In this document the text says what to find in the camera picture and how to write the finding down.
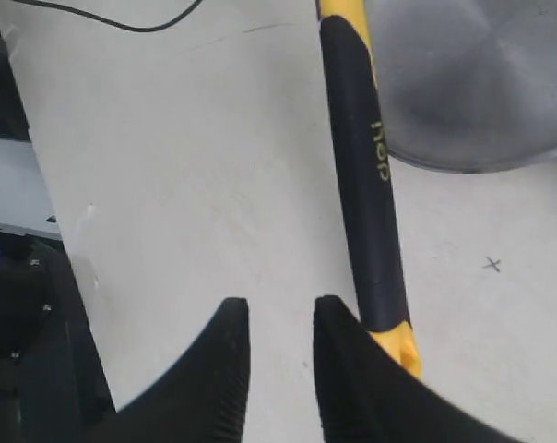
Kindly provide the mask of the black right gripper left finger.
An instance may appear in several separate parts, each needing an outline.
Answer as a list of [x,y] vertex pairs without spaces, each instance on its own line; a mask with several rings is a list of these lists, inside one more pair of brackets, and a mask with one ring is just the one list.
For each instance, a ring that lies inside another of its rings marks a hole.
[[249,308],[221,302],[179,360],[82,442],[241,442],[251,367]]

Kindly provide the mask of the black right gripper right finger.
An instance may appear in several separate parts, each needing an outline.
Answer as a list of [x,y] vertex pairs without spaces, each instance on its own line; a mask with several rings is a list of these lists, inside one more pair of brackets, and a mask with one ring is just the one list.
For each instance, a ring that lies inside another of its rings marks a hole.
[[335,295],[314,304],[314,385],[326,442],[510,442],[395,362]]

